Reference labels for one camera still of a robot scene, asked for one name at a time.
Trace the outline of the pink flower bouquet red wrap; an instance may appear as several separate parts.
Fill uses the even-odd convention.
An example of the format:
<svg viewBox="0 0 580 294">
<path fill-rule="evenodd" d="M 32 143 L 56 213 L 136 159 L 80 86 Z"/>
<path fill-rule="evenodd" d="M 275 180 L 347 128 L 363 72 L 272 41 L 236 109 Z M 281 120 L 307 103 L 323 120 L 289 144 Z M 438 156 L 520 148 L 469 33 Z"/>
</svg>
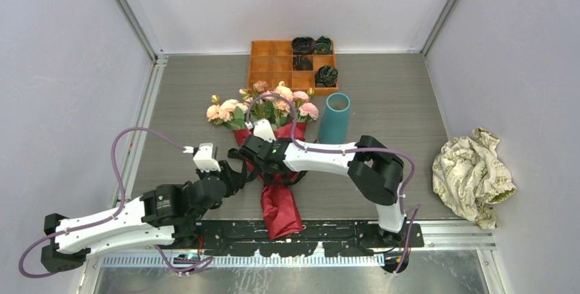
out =
<svg viewBox="0 0 580 294">
<path fill-rule="evenodd" d="M 309 122 L 316 121 L 319 110 L 312 102 L 313 88 L 293 91 L 282 81 L 274 89 L 265 81 L 257 81 L 250 88 L 240 89 L 240 99 L 221 101 L 214 94 L 206 111 L 210 123 L 222 125 L 233 131 L 240 146 L 252 134 L 246 128 L 246 117 L 255 122 L 267 119 L 272 125 L 276 139 L 290 138 L 305 140 Z M 261 192 L 263 221 L 270 239 L 299 232 L 302 220 L 289 186 L 268 185 Z"/>
</svg>

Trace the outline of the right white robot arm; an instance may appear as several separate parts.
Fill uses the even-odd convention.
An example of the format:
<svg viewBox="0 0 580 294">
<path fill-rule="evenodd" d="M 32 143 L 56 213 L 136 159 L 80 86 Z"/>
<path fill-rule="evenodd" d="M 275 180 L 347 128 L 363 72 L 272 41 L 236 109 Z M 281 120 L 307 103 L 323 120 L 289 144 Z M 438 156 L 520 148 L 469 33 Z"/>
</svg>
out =
<svg viewBox="0 0 580 294">
<path fill-rule="evenodd" d="M 249 135 L 229 156 L 245 161 L 265 185 L 294 185 L 310 171 L 348 177 L 375 204 L 382 242 L 395 247 L 406 238 L 401 207 L 404 162 L 372 136 L 332 145 Z"/>
</svg>

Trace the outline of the black printed ribbon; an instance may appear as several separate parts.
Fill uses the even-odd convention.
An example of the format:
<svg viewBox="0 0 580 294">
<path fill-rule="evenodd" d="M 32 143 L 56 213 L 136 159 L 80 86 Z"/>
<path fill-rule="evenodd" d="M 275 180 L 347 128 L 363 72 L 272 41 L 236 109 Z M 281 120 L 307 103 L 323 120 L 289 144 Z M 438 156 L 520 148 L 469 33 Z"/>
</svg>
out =
<svg viewBox="0 0 580 294">
<path fill-rule="evenodd" d="M 229 159 L 236 159 L 243 161 L 243 171 L 242 174 L 246 175 L 246 182 L 251 182 L 255 179 L 259 179 L 264 186 L 268 185 L 284 185 L 291 186 L 299 183 L 307 174 L 307 171 L 301 172 L 288 172 L 285 174 L 260 174 L 258 170 L 251 164 L 251 162 L 242 157 L 239 151 L 235 148 L 231 148 L 228 151 Z"/>
</svg>

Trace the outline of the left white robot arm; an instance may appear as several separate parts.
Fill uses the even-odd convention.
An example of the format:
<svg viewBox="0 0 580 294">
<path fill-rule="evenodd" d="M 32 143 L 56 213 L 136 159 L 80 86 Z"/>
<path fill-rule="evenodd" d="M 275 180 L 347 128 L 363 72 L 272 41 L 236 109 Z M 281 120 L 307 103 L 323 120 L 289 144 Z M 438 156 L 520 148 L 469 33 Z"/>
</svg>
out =
<svg viewBox="0 0 580 294">
<path fill-rule="evenodd" d="M 66 218 L 53 213 L 44 220 L 49 244 L 40 261 L 51 273 L 82 266 L 86 259 L 115 250 L 158 245 L 191 248 L 200 242 L 198 221 L 224 198 L 235 195 L 247 182 L 248 167 L 234 171 L 219 161 L 218 171 L 197 171 L 199 179 L 183 184 L 162 184 L 128 201 L 121 211 Z"/>
</svg>

